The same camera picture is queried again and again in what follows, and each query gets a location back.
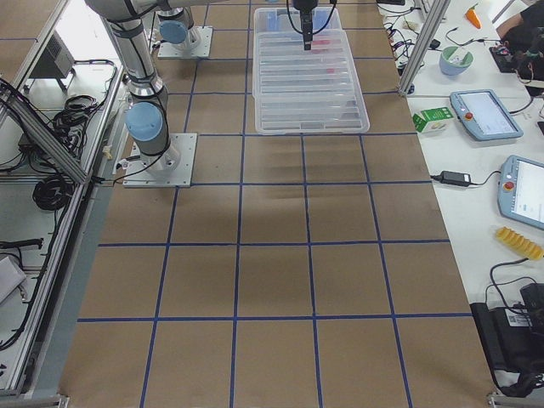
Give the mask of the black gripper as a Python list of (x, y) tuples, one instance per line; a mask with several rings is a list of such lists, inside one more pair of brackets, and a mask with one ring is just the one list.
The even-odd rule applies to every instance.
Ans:
[(303, 49), (309, 51), (313, 41), (313, 11), (318, 6), (317, 0), (293, 0), (292, 6), (299, 12)]

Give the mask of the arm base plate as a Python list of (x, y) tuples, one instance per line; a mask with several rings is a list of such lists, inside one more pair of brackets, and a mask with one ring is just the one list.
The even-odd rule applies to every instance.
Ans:
[(171, 133), (170, 147), (157, 162), (143, 156), (127, 164), (128, 176), (122, 184), (128, 188), (190, 187), (196, 145), (196, 133)]
[(161, 24), (161, 45), (158, 58), (163, 60), (207, 59), (210, 54), (213, 28), (193, 26), (188, 29), (183, 24)]

